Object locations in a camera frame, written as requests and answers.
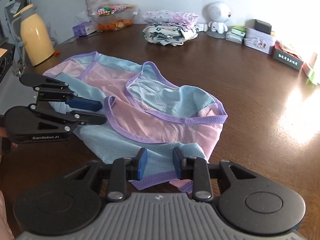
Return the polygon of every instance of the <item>white robot toy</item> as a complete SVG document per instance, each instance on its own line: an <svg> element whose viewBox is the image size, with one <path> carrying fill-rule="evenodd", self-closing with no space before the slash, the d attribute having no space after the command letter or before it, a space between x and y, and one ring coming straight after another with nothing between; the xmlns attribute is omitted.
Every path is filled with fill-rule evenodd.
<svg viewBox="0 0 320 240"><path fill-rule="evenodd" d="M225 22L231 16L231 10L228 5L223 2L213 2L208 6L208 13L212 22L209 22L208 27L212 32L217 31L220 34L228 31Z"/></svg>

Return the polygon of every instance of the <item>yellow thermos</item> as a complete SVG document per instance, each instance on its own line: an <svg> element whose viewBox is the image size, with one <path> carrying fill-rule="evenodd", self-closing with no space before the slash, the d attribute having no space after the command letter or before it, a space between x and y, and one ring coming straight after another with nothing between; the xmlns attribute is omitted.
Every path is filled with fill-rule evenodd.
<svg viewBox="0 0 320 240"><path fill-rule="evenodd" d="M32 65L38 65L54 53L47 27L41 17L35 12L33 4L22 8L13 17L19 15L19 18L21 18L21 38L16 36L24 43Z"/></svg>

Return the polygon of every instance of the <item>vase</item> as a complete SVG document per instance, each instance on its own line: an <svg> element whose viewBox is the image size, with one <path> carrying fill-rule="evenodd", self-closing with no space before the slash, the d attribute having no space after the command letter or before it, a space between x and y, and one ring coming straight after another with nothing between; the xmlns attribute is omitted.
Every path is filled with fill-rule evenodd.
<svg viewBox="0 0 320 240"><path fill-rule="evenodd" d="M88 16L92 17L92 15L98 10L100 6L108 4L107 0L85 0L87 5Z"/></svg>

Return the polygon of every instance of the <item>silver screw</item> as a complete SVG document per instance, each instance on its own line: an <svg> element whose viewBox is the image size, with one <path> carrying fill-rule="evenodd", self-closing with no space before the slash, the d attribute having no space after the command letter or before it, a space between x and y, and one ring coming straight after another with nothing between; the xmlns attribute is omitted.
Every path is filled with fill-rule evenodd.
<svg viewBox="0 0 320 240"><path fill-rule="evenodd" d="M124 197L123 194L119 191L111 191L108 194L108 198L113 199L113 200L119 200L119 199L122 199L123 197Z"/></svg>
<svg viewBox="0 0 320 240"><path fill-rule="evenodd" d="M211 194L208 191L201 190L196 192L196 197L199 199L208 199L211 198Z"/></svg>

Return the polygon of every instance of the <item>wooden table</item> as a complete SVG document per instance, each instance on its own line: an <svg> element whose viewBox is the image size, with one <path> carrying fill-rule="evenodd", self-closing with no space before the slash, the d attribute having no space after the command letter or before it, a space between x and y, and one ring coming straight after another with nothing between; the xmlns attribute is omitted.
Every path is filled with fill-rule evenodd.
<svg viewBox="0 0 320 240"><path fill-rule="evenodd" d="M200 33L183 46L161 46L147 43L142 29L134 25L60 45L61 54L35 70L43 73L72 55L96 50L139 64L153 61L170 82L208 91L228 114L211 163L233 160L297 191L307 206L299 232L319 239L320 89L303 72L244 45ZM94 158L75 136L62 143L20 145L4 156L0 189L13 233L20 233L12 205L21 192ZM175 188L166 183L148 189L161 190Z"/></svg>

